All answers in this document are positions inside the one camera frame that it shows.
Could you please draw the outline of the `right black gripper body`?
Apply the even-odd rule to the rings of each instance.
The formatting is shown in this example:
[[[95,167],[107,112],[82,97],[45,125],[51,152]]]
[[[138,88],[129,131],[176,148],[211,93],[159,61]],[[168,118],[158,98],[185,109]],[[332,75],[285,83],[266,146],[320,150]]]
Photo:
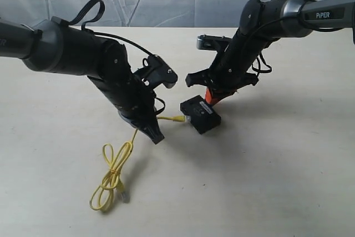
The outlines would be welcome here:
[[[249,73],[248,70],[268,43],[262,37],[250,38],[237,31],[226,49],[217,52],[211,66],[186,76],[186,85],[228,90],[256,85],[257,74]]]

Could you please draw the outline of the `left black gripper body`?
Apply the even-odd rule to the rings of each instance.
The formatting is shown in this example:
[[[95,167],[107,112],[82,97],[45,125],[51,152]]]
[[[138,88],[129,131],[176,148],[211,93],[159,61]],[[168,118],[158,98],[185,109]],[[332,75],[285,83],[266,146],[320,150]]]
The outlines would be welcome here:
[[[135,74],[124,79],[111,80],[87,76],[117,109],[123,120],[132,126],[157,126],[155,115],[156,94]]]

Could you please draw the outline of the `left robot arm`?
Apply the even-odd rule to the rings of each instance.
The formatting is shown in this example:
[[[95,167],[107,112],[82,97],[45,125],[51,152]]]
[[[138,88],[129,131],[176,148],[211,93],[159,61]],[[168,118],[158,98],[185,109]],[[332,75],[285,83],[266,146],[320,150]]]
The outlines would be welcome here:
[[[157,144],[164,139],[155,93],[132,72],[126,47],[53,20],[34,27],[1,20],[1,56],[18,58],[35,72],[86,76],[120,117]]]

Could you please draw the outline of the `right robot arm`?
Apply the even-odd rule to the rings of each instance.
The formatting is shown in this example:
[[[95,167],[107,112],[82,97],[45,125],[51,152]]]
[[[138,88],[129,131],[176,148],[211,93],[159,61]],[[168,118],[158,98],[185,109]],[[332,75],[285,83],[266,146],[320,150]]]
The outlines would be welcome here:
[[[215,105],[240,88],[256,85],[265,62],[262,51],[281,38],[302,38],[313,31],[354,28],[354,0],[249,0],[232,38],[200,35],[200,50],[216,51],[207,69],[186,76],[186,85],[206,87],[205,100]]]

